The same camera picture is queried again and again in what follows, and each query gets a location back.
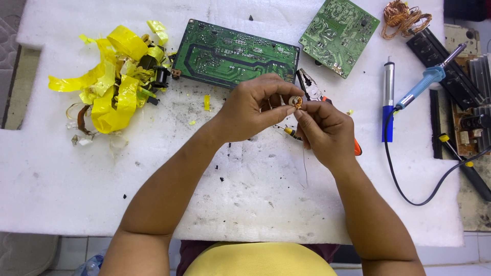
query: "white floor tile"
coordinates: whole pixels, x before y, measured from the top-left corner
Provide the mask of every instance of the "white floor tile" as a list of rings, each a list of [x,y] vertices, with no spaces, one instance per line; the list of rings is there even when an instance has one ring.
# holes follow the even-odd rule
[[[463,265],[425,267],[426,276],[487,276],[491,275],[491,267],[486,265]]]
[[[479,261],[491,262],[491,236],[479,236],[477,240],[479,242]]]
[[[87,238],[58,239],[58,249],[55,259],[51,264],[51,270],[74,270],[85,262]]]
[[[46,270],[38,276],[72,276],[73,272],[71,270]]]
[[[112,237],[89,237],[89,245],[87,247],[87,259],[99,254],[102,250],[108,249]]]
[[[179,262],[181,261],[181,255],[179,249],[181,248],[181,241],[172,239],[169,245],[169,266],[170,269],[177,269]]]
[[[335,269],[337,276],[363,276],[361,269]]]
[[[477,236],[464,236],[465,247],[419,247],[416,246],[423,265],[465,264],[479,262]]]

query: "tiled floor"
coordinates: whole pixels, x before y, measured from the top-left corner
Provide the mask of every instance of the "tiled floor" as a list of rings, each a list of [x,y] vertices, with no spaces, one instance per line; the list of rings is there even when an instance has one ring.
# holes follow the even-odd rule
[[[111,238],[61,237],[58,251],[50,269],[42,276],[71,276],[73,270],[109,246]],[[417,247],[418,255],[428,276],[491,275],[491,233],[464,234],[463,248]],[[179,264],[179,240],[172,240],[169,248],[171,276]],[[338,276],[361,276],[360,269],[335,269]]]

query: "yellow shirt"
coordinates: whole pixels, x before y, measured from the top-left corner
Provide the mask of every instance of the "yellow shirt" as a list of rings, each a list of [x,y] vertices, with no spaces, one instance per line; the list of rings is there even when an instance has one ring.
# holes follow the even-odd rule
[[[314,251],[293,243],[217,243],[184,276],[336,276]]]

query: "copper wire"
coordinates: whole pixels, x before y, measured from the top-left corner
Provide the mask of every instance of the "copper wire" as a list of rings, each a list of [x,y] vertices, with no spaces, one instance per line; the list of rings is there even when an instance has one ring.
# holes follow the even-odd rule
[[[385,19],[385,26],[383,26],[381,35],[384,39],[390,40],[399,33],[402,33],[403,37],[419,33],[428,26],[432,16],[429,13],[423,13],[419,7],[409,8],[401,0],[395,0],[387,4],[383,10],[383,18]],[[397,26],[399,27],[395,33],[387,34],[388,27],[394,28]]]

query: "circuit board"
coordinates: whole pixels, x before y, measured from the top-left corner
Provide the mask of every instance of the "circuit board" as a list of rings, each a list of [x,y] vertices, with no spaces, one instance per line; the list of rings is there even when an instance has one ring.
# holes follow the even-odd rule
[[[326,0],[299,42],[304,52],[346,79],[379,23],[351,1]]]
[[[297,46],[189,19],[172,76],[229,89],[265,73],[295,83],[299,54]]]

